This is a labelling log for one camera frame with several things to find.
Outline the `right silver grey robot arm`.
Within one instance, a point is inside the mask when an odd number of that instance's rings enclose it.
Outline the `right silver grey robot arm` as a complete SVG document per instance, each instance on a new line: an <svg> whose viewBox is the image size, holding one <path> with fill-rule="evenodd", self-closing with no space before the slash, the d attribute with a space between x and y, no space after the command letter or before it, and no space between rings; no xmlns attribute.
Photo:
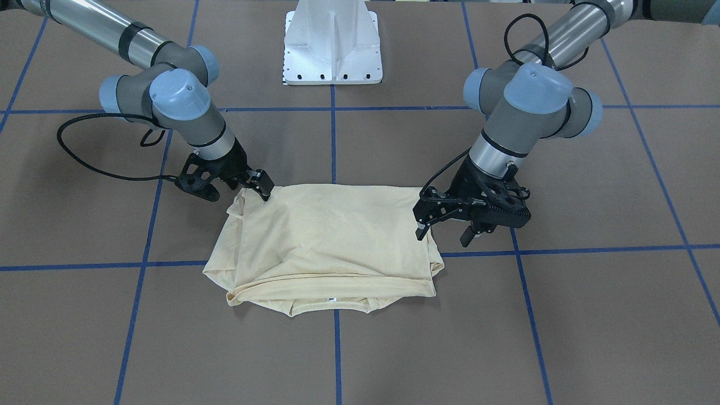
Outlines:
<svg viewBox="0 0 720 405"><path fill-rule="evenodd" d="M215 202L218 179L232 190L247 188L267 201L273 181L267 172L249 166L247 153L214 105L208 86L218 79L219 64L203 46L183 47L150 26L100 1L3 1L2 11L25 10L67 26L123 61L139 67L134 75L103 80L98 99L103 111L68 120L56 132L57 143L83 167L123 181L167 181L185 193ZM118 118L142 123L147 133L167 131L182 136L191 153L177 176L129 177L98 169L69 149L62 136L75 123Z"/></svg>

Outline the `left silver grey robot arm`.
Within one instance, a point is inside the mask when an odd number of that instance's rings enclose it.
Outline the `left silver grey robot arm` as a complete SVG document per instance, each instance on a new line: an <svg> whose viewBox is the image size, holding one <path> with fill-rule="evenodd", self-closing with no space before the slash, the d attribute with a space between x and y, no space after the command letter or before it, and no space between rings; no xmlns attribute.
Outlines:
<svg viewBox="0 0 720 405"><path fill-rule="evenodd" d="M498 226L521 228L532 217L530 191L515 179L539 140L576 138L601 122L600 98L575 87L563 70L578 64L592 43L630 20L718 25L717 1L574 1L553 25L537 21L542 34L518 49L504 39L508 59L496 69L476 69L466 78L466 105L488 117L473 146L458 155L452 184L440 192L427 182L412 212L417 240L449 219L469 225L462 246Z"/></svg>

